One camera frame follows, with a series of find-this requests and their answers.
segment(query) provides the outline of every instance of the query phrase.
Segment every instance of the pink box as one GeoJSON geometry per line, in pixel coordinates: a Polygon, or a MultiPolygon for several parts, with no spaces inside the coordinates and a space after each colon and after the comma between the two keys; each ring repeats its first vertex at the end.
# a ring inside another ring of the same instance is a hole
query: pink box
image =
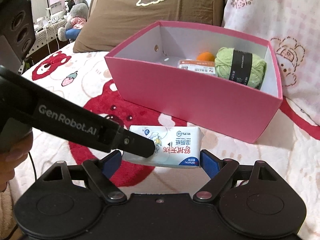
{"type": "Polygon", "coordinates": [[[197,23],[158,21],[105,56],[124,100],[254,143],[283,100],[276,55],[269,41],[197,23]],[[223,78],[179,69],[221,47],[255,53],[267,62],[260,90],[223,78]]]}

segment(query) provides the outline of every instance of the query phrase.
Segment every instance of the gray plush toy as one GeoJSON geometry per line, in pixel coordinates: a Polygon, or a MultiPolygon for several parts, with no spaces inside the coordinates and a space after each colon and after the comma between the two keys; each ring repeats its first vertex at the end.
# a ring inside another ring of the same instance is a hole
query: gray plush toy
{"type": "Polygon", "coordinates": [[[88,3],[86,0],[74,0],[75,5],[70,10],[68,21],[65,27],[58,29],[58,38],[60,41],[75,41],[81,28],[88,20],[88,3]]]}

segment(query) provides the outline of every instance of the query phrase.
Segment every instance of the embroidered pillow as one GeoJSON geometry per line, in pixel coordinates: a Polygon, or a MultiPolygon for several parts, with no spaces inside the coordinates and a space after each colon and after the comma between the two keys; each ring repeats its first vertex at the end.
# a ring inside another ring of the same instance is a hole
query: embroidered pillow
{"type": "Polygon", "coordinates": [[[320,0],[227,0],[223,26],[273,44],[284,96],[320,125],[320,0]]]}
{"type": "Polygon", "coordinates": [[[74,52],[104,50],[157,20],[221,25],[224,0],[98,0],[74,52]]]}

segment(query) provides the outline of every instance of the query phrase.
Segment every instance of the human hand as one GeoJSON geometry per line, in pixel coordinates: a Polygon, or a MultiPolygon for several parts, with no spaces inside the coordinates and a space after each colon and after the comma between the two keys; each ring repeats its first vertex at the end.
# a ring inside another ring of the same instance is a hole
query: human hand
{"type": "Polygon", "coordinates": [[[28,158],[28,152],[31,150],[32,144],[33,133],[31,132],[12,146],[10,152],[0,153],[0,192],[5,191],[8,181],[14,178],[14,168],[28,158]]]}

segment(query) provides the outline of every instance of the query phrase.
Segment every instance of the white plush blanket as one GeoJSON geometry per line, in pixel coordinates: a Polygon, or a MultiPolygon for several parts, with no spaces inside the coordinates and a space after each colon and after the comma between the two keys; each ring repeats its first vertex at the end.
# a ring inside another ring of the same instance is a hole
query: white plush blanket
{"type": "MultiPolygon", "coordinates": [[[[54,53],[49,60],[28,70],[24,77],[36,84],[84,106],[102,116],[120,119],[128,128],[137,125],[189,125],[181,120],[146,108],[132,112],[131,103],[123,101],[112,82],[103,56],[106,52],[74,54],[72,44],[54,53]]],[[[268,162],[302,197],[308,214],[300,230],[304,240],[320,238],[320,127],[295,104],[285,99],[265,132],[255,144],[202,129],[202,149],[219,158],[233,158],[240,164],[253,165],[256,160],[268,162]]],[[[34,129],[31,155],[40,176],[58,160],[69,165],[80,164],[93,155],[102,158],[106,153],[90,150],[34,129]]],[[[201,168],[152,168],[123,163],[112,178],[126,194],[179,193],[194,194],[209,178],[201,168]]],[[[16,169],[10,182],[15,201],[34,182],[30,160],[16,169]]]]}

